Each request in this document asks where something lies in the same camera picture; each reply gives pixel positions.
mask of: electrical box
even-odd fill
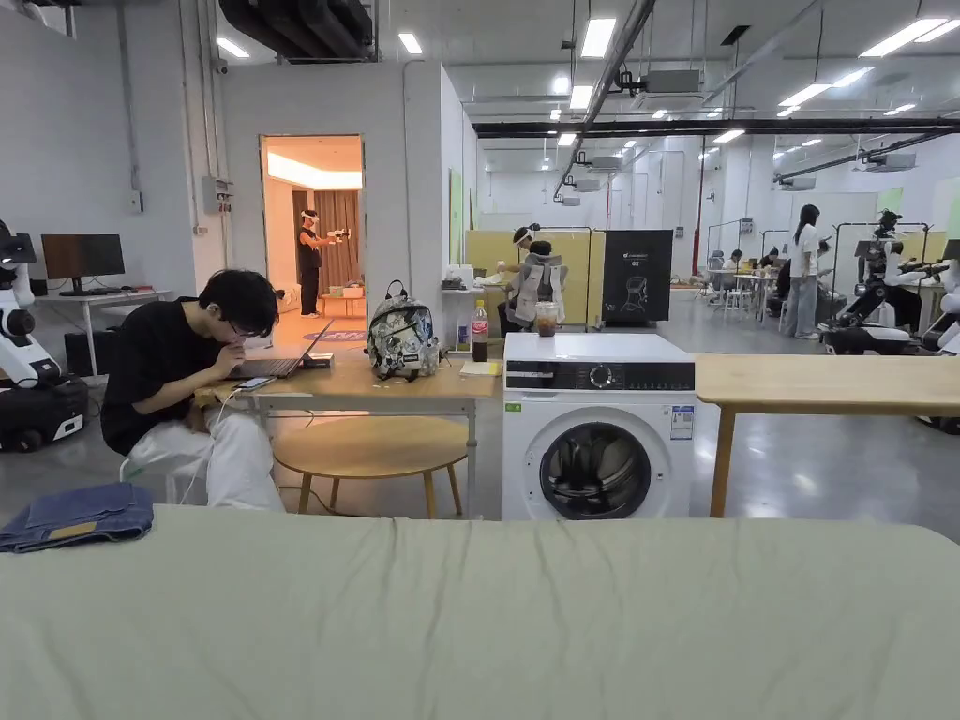
[[[204,211],[207,215],[230,212],[232,202],[232,182],[222,178],[204,178]]]

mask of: round wooden stool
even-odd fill
[[[467,457],[467,429],[442,418],[365,416],[311,425],[274,441],[276,461],[302,473],[298,513],[306,513],[315,476],[333,480],[330,507],[337,507],[341,480],[380,480],[423,475],[427,517],[436,517],[433,471],[446,468],[457,516],[463,514],[453,464]]]

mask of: white pants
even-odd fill
[[[189,482],[206,478],[207,505],[283,512],[270,471],[274,454],[266,431],[252,416],[209,408],[210,434],[193,432],[181,422],[163,422],[140,438],[131,462]]]

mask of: doorway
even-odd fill
[[[363,138],[263,135],[260,149],[267,278],[284,293],[275,342],[296,346],[321,334],[323,351],[364,346]],[[316,213],[316,253],[300,240],[304,213]],[[303,294],[313,285],[315,304]]]

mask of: person standing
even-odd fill
[[[317,297],[320,294],[320,269],[324,262],[320,248],[332,240],[317,237],[320,218],[315,210],[300,214],[303,225],[297,237],[297,256],[300,262],[300,314],[307,318],[319,318]]]
[[[817,340],[817,219],[820,208],[804,205],[790,243],[790,294],[786,302],[783,332],[801,340]]]

